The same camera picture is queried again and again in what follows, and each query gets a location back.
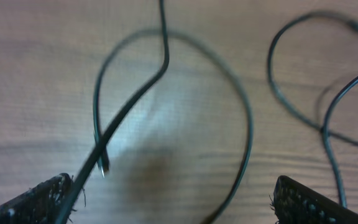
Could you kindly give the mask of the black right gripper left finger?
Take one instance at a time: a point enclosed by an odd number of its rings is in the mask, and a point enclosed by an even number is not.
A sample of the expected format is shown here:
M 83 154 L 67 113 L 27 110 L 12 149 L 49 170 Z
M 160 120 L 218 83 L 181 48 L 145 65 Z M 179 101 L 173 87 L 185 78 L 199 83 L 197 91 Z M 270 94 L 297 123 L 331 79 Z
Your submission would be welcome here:
M 53 223 L 73 185 L 73 176 L 60 173 L 0 205 L 0 224 Z

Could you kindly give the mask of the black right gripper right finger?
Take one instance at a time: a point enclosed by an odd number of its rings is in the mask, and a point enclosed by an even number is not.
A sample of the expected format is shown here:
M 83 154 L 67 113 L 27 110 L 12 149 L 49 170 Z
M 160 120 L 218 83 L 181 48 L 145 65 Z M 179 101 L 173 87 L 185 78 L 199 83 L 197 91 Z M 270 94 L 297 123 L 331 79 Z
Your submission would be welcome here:
M 278 177 L 272 209 L 281 224 L 358 224 L 358 214 L 291 179 Z

